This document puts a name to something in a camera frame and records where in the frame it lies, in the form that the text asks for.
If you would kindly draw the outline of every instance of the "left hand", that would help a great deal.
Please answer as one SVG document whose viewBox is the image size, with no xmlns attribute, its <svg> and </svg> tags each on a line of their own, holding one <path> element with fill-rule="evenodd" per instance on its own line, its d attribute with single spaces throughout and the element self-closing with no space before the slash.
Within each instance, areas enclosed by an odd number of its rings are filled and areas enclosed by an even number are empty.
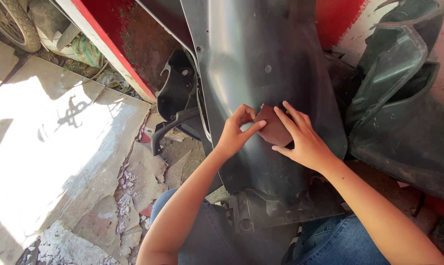
<svg viewBox="0 0 444 265">
<path fill-rule="evenodd" d="M 232 117 L 225 122 L 222 135 L 214 151 L 220 153 L 225 159 L 229 159 L 237 153 L 250 137 L 266 125 L 266 121 L 259 121 L 242 132 L 240 127 L 253 122 L 255 118 L 256 112 L 252 107 L 245 104 L 239 106 Z"/>
</svg>

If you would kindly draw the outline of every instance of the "wheel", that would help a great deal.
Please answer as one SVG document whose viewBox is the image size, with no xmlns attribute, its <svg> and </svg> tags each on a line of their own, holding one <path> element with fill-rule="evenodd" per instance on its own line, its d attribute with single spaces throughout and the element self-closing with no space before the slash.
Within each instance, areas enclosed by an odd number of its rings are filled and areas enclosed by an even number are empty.
<svg viewBox="0 0 444 265">
<path fill-rule="evenodd" d="M 39 34 L 18 1 L 0 0 L 0 9 L 3 15 L 0 31 L 21 49 L 38 51 L 41 48 Z"/>
</svg>

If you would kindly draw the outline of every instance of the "motorcycle tire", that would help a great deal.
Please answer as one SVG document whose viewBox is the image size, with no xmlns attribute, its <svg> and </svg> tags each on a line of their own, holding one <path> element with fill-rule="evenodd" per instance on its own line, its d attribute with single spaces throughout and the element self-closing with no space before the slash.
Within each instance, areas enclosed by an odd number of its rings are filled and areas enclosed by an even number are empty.
<svg viewBox="0 0 444 265">
<path fill-rule="evenodd" d="M 1 33 L 25 51 L 35 52 L 41 49 L 41 41 L 36 27 L 32 24 L 19 2 L 17 0 L 0 0 L 0 4 L 6 9 L 8 15 L 13 19 L 12 22 L 20 30 L 20 32 L 13 32 L 15 29 L 12 31 L 12 26 L 14 25 L 11 23 L 6 25 L 4 22 L 0 22 Z"/>
</svg>

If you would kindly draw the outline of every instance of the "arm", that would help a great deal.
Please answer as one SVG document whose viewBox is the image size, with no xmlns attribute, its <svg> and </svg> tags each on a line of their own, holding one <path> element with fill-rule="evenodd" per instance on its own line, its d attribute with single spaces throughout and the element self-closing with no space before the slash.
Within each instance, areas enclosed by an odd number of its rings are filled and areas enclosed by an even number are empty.
<svg viewBox="0 0 444 265">
<path fill-rule="evenodd" d="M 201 203 L 219 168 L 266 125 L 259 121 L 242 132 L 240 127 L 253 122 L 255 111 L 241 105 L 227 119 L 215 149 L 169 199 L 148 230 L 137 255 L 136 265 L 176 265 L 178 250 L 188 237 Z"/>
<path fill-rule="evenodd" d="M 295 148 L 273 150 L 320 172 L 337 189 L 392 265 L 444 265 L 444 256 L 431 240 L 391 202 L 352 172 L 313 131 L 309 117 L 286 101 L 294 121 L 275 112 L 294 138 Z"/>
</svg>

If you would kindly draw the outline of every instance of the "right hand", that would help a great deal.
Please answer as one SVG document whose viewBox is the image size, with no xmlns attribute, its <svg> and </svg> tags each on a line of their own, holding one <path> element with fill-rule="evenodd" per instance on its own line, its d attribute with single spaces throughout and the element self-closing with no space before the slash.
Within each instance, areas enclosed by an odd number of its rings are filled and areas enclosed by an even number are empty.
<svg viewBox="0 0 444 265">
<path fill-rule="evenodd" d="M 296 161 L 297 163 L 320 172 L 336 162 L 338 158 L 330 151 L 325 142 L 312 129 L 309 116 L 296 111 L 287 101 L 283 102 L 292 121 L 277 106 L 274 111 L 294 139 L 295 148 L 273 146 L 272 149 Z"/>
</svg>

